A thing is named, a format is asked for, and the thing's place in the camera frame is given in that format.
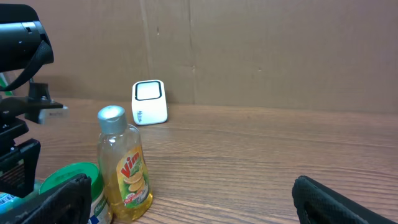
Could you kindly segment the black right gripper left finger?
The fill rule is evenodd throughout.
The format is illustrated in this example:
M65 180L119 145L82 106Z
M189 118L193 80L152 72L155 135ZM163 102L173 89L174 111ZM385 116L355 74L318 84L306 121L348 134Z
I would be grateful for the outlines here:
M77 174L1 215L1 224L87 224L91 178Z

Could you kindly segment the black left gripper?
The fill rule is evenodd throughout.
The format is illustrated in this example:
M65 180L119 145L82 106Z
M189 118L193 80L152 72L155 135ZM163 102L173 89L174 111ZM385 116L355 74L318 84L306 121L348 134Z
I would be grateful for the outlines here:
M15 139L29 131L26 120L43 124L45 113L54 109L63 105L51 99L46 83L30 82L26 97L1 100L1 192L23 198L33 191L40 142L17 145Z

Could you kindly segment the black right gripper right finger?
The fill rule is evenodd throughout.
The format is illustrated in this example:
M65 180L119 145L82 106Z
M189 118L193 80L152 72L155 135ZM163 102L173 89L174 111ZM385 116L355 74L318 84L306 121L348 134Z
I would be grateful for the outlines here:
M396 224L304 175L295 180L292 198L301 224Z

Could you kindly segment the green lid white jar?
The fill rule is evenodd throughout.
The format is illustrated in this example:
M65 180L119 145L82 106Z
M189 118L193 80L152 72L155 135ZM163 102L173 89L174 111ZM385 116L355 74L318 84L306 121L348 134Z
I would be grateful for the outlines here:
M67 165L48 176L39 189L57 207L56 223L110 224L113 213L94 163Z

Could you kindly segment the yellow dish soap bottle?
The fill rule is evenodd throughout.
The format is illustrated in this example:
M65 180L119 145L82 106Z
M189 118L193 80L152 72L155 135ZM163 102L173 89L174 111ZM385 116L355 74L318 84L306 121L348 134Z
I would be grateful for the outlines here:
M143 216L153 201L140 132L127 122L125 109L118 105L101 109L98 122L98 165L105 195L116 217L132 222Z

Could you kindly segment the teal snack packet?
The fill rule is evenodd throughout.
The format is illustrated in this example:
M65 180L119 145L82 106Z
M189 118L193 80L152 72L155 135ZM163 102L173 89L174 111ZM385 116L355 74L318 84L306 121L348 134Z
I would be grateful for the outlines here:
M23 203L26 203L32 198L38 196L41 185L42 185L41 181L35 180L34 190L24 198L19 198L11 194L1 192L0 214L7 213L12 209L22 205Z

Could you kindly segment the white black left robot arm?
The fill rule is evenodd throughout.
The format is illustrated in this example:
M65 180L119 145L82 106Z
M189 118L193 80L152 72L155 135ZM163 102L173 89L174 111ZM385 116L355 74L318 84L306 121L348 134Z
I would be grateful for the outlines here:
M1 191L6 194L23 198L33 191L41 148L36 139L15 143L15 138L29 130L19 115L40 123L40 114L44 110L64 108L51 99L46 83L32 80L43 65L53 61L49 37L36 11L26 4L2 4L1 71L20 70L21 74L1 91L12 91L29 84L27 96L1 100Z

